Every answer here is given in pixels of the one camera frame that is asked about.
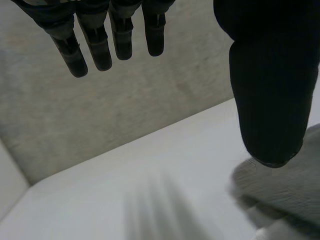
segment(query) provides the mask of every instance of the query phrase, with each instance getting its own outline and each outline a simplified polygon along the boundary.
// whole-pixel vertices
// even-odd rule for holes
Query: gray fabric
[[[320,226],[319,173],[320,124],[307,130],[301,151],[284,167],[250,159],[232,177],[245,195]]]
[[[288,212],[276,209],[245,195],[237,205],[258,228],[252,240],[318,240],[320,228]]]

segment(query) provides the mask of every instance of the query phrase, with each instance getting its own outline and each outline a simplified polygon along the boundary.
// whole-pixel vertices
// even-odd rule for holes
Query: white table
[[[319,110],[318,87],[309,125]],[[250,240],[256,228],[229,193],[247,157],[232,99],[42,180],[0,240]]]

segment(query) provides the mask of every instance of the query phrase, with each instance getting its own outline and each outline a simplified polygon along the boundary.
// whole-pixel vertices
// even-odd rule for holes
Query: beige wall
[[[148,54],[141,10],[133,18],[133,56],[74,78],[50,37],[10,1],[0,3],[0,137],[34,184],[232,97],[230,38],[212,0],[177,0],[167,13],[165,50]],[[111,35],[110,23],[105,22]]]
[[[27,189],[26,179],[0,141],[0,221]]]

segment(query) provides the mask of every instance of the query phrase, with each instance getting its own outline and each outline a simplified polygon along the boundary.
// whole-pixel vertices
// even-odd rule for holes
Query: white wall
[[[0,141],[0,220],[27,189],[24,176]]]

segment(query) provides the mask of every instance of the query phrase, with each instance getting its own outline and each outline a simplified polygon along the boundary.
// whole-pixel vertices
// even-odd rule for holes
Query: gray cloth
[[[320,124],[306,131],[301,151],[284,167],[268,168],[249,159],[235,169],[232,178],[242,194],[284,212],[258,224],[255,240],[320,239],[319,173]],[[259,219],[252,207],[246,212]]]

